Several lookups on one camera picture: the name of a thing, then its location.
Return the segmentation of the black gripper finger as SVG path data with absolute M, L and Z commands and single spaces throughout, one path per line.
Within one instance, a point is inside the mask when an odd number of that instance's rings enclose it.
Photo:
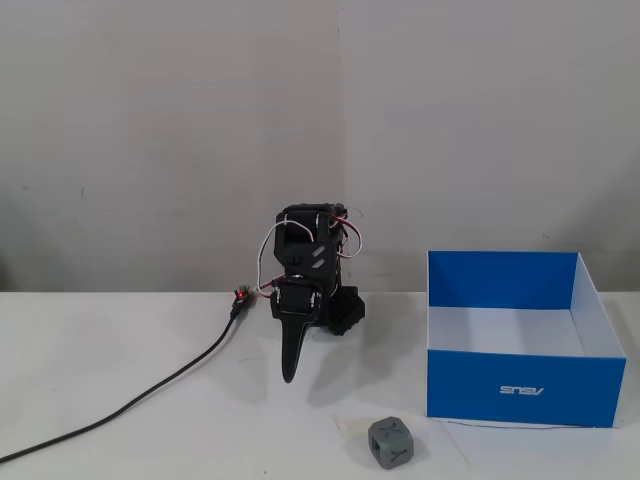
M 321 327 L 321 325 L 318 322 L 305 322 L 301 326 L 301 333 L 300 333 L 300 338 L 299 338 L 299 342 L 298 342 L 298 358 L 301 358 L 303 345 L 304 345 L 305 339 L 307 337 L 307 334 L 310 331 L 315 331 L 320 327 Z
M 281 369 L 286 383 L 296 374 L 303 342 L 303 323 L 299 320 L 282 320 Z

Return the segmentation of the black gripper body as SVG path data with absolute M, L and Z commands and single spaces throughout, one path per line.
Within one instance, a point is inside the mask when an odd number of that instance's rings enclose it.
M 278 320 L 318 323 L 322 317 L 323 286 L 313 278 L 285 276 L 273 283 L 271 312 Z

